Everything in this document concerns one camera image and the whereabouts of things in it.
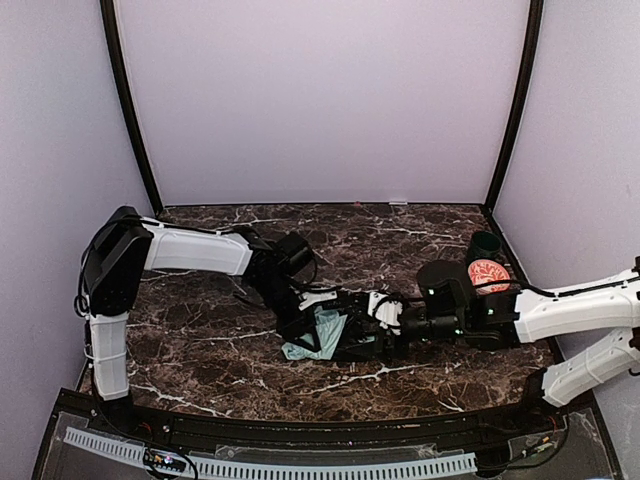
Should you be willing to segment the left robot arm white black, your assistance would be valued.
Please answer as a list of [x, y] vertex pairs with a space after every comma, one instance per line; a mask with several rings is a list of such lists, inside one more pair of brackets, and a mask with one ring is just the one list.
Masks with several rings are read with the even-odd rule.
[[208, 230], [160, 222], [135, 208], [118, 208], [81, 256], [75, 313], [86, 322], [88, 357], [99, 399], [129, 397], [126, 324], [145, 273], [209, 271], [238, 277], [254, 289], [276, 317], [286, 341], [320, 347], [310, 289], [294, 277], [313, 260], [308, 242], [290, 233], [278, 241], [248, 226]]

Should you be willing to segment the mint green folding umbrella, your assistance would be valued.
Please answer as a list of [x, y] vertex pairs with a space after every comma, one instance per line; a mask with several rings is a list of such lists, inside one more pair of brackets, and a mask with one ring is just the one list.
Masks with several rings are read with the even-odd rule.
[[317, 308], [314, 312], [316, 328], [321, 342], [320, 350], [306, 350], [283, 339], [281, 351], [289, 361], [316, 360], [334, 362], [362, 362], [371, 360], [350, 360], [349, 345], [351, 340], [350, 327], [359, 322], [371, 322], [378, 325], [367, 314], [370, 292], [356, 292], [350, 294], [349, 301], [344, 308], [338, 310], [323, 310]]

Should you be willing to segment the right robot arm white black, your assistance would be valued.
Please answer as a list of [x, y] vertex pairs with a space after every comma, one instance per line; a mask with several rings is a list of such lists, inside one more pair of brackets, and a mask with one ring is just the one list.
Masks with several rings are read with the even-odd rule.
[[495, 351], [568, 333], [607, 330], [573, 357], [526, 380], [523, 404], [561, 407], [639, 364], [639, 269], [565, 289], [511, 279], [474, 283], [464, 264], [437, 260], [417, 272], [420, 297], [370, 293], [345, 326], [358, 356], [402, 357], [410, 343], [457, 340]]

